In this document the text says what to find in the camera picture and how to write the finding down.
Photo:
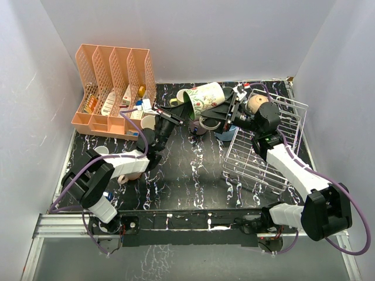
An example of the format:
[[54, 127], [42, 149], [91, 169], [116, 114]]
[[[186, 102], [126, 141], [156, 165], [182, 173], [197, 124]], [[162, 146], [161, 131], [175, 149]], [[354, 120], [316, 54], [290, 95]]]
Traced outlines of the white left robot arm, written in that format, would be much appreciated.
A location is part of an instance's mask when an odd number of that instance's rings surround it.
[[117, 210], [103, 195], [111, 179], [136, 176], [154, 169], [160, 162], [161, 151], [176, 126], [183, 124], [193, 111], [184, 102], [175, 107], [155, 107], [154, 129], [139, 131], [136, 149], [123, 154], [100, 154], [89, 149], [62, 179], [68, 192], [84, 210], [92, 212], [107, 233], [116, 233], [121, 226]]

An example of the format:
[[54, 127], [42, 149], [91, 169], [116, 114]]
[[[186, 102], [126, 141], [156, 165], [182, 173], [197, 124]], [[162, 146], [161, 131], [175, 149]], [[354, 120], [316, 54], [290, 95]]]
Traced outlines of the light pink mug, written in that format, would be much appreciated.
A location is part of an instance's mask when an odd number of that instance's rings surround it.
[[131, 174], [123, 174], [118, 177], [118, 184], [125, 184], [128, 181], [137, 180], [140, 178], [142, 173], [131, 173]]

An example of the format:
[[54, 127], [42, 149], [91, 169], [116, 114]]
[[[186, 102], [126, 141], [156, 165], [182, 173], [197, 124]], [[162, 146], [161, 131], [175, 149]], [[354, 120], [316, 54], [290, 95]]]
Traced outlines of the pink mug white inside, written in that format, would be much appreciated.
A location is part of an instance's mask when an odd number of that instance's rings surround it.
[[141, 119], [141, 128], [142, 129], [151, 129], [154, 130], [156, 125], [156, 119], [154, 115], [147, 115]]

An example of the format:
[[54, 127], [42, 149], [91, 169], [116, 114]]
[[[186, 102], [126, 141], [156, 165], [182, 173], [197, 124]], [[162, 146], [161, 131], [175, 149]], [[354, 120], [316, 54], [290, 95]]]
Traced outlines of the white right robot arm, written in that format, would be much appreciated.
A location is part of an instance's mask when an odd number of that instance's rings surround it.
[[303, 206], [279, 203], [261, 217], [261, 225], [275, 232], [281, 225], [303, 229], [308, 237], [320, 241], [352, 226], [352, 212], [347, 188], [315, 175], [293, 151], [278, 129], [281, 114], [278, 105], [262, 97], [258, 109], [243, 104], [246, 92], [219, 88], [204, 93], [193, 102], [200, 116], [219, 123], [217, 131], [232, 125], [251, 131], [251, 145], [262, 160], [277, 169], [298, 190]]

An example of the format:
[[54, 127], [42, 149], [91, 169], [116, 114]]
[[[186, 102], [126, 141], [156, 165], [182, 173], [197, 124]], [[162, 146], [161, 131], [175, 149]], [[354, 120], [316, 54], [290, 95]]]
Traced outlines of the tan glazed round mug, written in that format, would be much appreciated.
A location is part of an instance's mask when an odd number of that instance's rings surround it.
[[259, 110], [260, 106], [266, 102], [269, 102], [269, 99], [266, 96], [259, 94], [253, 95], [247, 101], [247, 109], [252, 114], [255, 114]]

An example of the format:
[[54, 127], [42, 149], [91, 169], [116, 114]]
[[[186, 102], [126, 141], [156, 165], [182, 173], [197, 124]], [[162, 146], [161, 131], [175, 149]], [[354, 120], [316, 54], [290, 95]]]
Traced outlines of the green-inside mushroom pattern mug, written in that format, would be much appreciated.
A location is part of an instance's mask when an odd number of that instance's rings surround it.
[[188, 117], [191, 121], [198, 121], [204, 129], [213, 131], [220, 126], [220, 121], [214, 121], [213, 125], [205, 125], [208, 117], [202, 117], [202, 113], [206, 112], [225, 101], [225, 94], [219, 83], [213, 82], [191, 89], [181, 90], [183, 102], [190, 103], [192, 109]]

